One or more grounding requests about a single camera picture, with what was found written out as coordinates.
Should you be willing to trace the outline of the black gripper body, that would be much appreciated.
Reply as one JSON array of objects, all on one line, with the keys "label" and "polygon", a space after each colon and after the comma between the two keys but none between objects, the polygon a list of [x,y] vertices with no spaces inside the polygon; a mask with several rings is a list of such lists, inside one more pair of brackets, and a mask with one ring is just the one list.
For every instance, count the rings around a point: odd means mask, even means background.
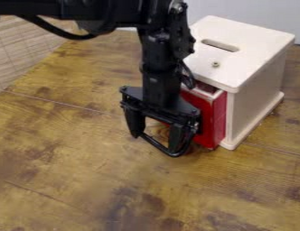
[{"label": "black gripper body", "polygon": [[122,109],[131,108],[141,111],[145,118],[150,117],[167,125],[179,124],[197,126],[199,124],[199,110],[181,97],[181,84],[189,89],[195,86],[193,73],[182,61],[170,69],[153,70],[142,66],[143,85],[123,86]]}]

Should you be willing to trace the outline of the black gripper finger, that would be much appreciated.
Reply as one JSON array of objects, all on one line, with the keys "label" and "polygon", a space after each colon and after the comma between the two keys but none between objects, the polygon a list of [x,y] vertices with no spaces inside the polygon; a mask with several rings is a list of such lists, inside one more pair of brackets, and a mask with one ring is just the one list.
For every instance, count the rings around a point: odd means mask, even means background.
[{"label": "black gripper finger", "polygon": [[127,107],[123,109],[123,111],[131,136],[134,138],[142,137],[145,130],[145,116],[142,112]]},{"label": "black gripper finger", "polygon": [[185,153],[194,137],[189,125],[173,124],[169,129],[169,153]]}]

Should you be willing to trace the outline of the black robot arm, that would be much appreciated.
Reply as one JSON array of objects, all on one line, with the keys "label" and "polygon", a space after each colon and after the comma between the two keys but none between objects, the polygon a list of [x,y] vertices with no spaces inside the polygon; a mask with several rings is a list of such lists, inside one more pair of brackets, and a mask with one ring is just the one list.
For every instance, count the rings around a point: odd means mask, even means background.
[{"label": "black robot arm", "polygon": [[0,0],[2,15],[15,15],[76,41],[119,27],[137,29],[143,85],[119,89],[127,127],[133,137],[167,156],[182,156],[201,123],[199,110],[181,97],[182,87],[195,87],[183,62],[195,43],[183,0]]}]

